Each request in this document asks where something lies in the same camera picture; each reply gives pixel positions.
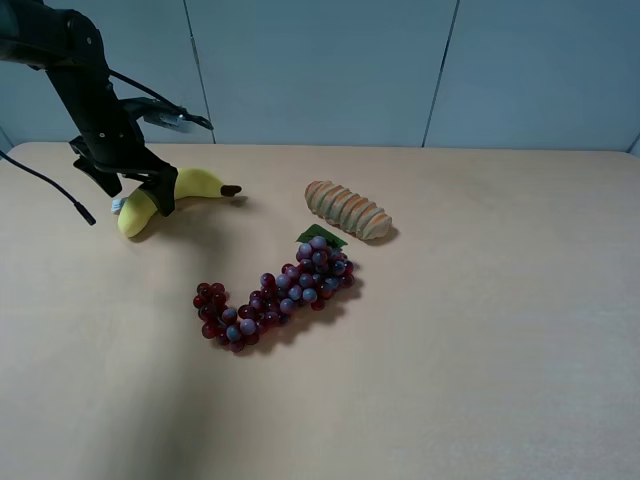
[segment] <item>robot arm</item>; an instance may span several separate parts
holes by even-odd
[[[159,96],[165,104],[118,100],[98,29],[82,14],[52,9],[42,0],[0,0],[0,60],[46,71],[80,131],[70,142],[80,156],[76,168],[112,197],[122,190],[117,174],[139,180],[162,215],[174,210],[177,170],[145,147],[136,120],[169,113],[212,130],[206,119]]]

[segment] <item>grape leaf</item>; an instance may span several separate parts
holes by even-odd
[[[317,237],[318,235],[324,237],[327,240],[327,245],[332,248],[342,248],[345,245],[348,245],[347,242],[339,237],[336,237],[333,233],[325,230],[320,225],[316,225],[315,223],[307,228],[304,232],[302,232],[296,242],[308,242],[313,237]]]

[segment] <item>table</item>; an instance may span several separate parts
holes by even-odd
[[[637,158],[150,148],[246,201],[182,205],[132,242],[67,145],[13,155],[94,227],[0,165],[0,478],[640,477]],[[394,238],[367,245],[312,215],[304,188],[322,179],[377,201]],[[244,303],[312,223],[349,242],[355,290],[244,355],[210,346],[195,286]]]

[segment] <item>gray wall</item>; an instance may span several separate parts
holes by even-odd
[[[627,150],[640,131],[638,2],[47,3],[91,18],[115,70],[203,115],[206,94],[221,143]],[[0,65],[0,105],[14,144],[76,135],[44,74],[22,65]]]

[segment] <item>banana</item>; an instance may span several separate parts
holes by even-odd
[[[236,185],[225,185],[208,170],[202,168],[179,168],[174,197],[220,198],[233,197],[242,190]],[[126,237],[140,233],[158,209],[140,188],[136,188],[124,203],[118,217],[118,230]]]

